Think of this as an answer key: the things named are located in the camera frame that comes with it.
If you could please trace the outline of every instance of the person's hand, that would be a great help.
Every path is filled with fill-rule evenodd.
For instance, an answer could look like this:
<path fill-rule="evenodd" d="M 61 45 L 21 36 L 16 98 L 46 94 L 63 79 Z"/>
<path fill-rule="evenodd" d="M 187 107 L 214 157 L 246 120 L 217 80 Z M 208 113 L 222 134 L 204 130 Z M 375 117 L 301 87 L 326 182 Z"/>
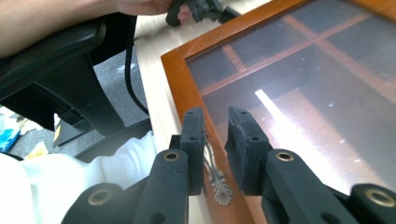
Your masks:
<path fill-rule="evenodd" d="M 128 15 L 158 15 L 166 13 L 173 0 L 118 0 L 118 11 Z M 181 5 L 177 18 L 182 25 L 191 17 L 186 4 Z"/>
<path fill-rule="evenodd" d="M 191 11 L 186 4 L 181 5 L 180 11 L 177 14 L 177 18 L 180 20 L 180 24 L 185 25 L 191 17 Z"/>
<path fill-rule="evenodd" d="M 173 0 L 117 0 L 117 9 L 128 15 L 158 15 L 169 10 Z"/>

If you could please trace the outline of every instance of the black cable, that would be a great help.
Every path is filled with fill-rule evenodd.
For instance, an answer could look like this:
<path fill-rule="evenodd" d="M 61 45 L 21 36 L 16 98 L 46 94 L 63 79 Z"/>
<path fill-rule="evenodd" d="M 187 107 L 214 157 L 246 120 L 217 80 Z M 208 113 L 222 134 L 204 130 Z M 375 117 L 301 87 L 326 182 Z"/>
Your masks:
<path fill-rule="evenodd" d="M 134 28 L 136 26 L 135 18 L 131 17 L 131 21 L 129 23 L 128 28 L 128 39 L 126 45 L 126 56 L 125 56 L 125 84 L 126 89 L 128 90 L 129 95 L 131 96 L 134 103 L 147 115 L 149 114 L 148 109 L 137 99 L 134 94 L 134 90 L 132 89 L 131 83 L 131 61 L 132 61 L 132 48 L 134 46 Z"/>

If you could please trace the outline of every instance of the wooden edge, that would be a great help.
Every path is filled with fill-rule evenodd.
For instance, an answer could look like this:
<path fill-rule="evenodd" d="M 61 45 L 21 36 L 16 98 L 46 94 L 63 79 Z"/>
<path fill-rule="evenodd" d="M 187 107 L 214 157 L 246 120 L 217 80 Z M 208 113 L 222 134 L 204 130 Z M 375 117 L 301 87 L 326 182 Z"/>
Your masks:
<path fill-rule="evenodd" d="M 376 14 L 386 19 L 396 22 L 396 1 L 395 0 L 351 0 L 352 2 L 366 7 Z"/>
<path fill-rule="evenodd" d="M 205 108 L 200 92 L 195 86 L 190 70 L 186 65 L 186 60 L 213 46 L 224 43 L 228 39 L 255 25 L 269 21 L 274 16 L 284 13 L 288 9 L 297 7 L 306 2 L 308 1 L 274 0 L 248 12 L 244 16 L 224 23 L 220 27 L 162 56 L 163 68 L 169 82 L 180 121 L 183 120 L 184 113 L 187 110 L 196 106 L 200 106 L 203 109 L 206 131 L 209 138 L 208 141 L 214 148 L 217 166 L 224 173 L 224 177 L 233 191 L 232 202 L 227 206 L 219 205 L 214 199 L 215 192 L 212 186 L 208 182 L 207 177 L 205 178 L 205 198 L 214 223 L 260 223 L 258 220 L 263 220 L 263 214 L 252 214 L 248 209 L 248 199 L 239 192 L 239 188 L 233 179 L 233 174 L 229 167 L 224 147 L 219 141 L 215 126 Z"/>

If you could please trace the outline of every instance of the white cloth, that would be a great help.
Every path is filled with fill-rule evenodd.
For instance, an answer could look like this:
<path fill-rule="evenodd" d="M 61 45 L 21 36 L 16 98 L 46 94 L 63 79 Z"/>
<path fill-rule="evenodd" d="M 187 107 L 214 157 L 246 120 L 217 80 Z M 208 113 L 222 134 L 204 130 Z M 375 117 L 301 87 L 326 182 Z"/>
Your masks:
<path fill-rule="evenodd" d="M 0 223 L 61 223 L 85 189 L 104 182 L 126 189 L 149 175 L 156 154 L 149 132 L 91 163 L 64 154 L 27 161 L 0 155 Z"/>

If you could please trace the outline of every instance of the gray floor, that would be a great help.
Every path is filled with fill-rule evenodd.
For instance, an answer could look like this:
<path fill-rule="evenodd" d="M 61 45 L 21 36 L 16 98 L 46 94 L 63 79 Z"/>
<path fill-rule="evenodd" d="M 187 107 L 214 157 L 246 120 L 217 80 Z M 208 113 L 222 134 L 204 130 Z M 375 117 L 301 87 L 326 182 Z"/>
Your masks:
<path fill-rule="evenodd" d="M 126 127 L 146 119 L 143 113 L 132 101 L 125 86 L 124 76 L 125 52 L 122 52 L 107 61 L 94 67 L 99 82 L 101 83 L 109 101 L 124 121 Z M 142 87 L 140 72 L 134 53 L 131 65 L 133 89 L 139 100 L 146 105 L 146 98 Z M 54 132 L 48 130 L 29 131 L 21 135 L 16 144 L 8 152 L 20 157 L 27 156 L 39 142 L 44 142 L 49 153 L 64 153 L 72 156 L 77 155 L 83 149 L 103 139 L 97 131 L 86 133 L 61 147 L 53 146 Z"/>

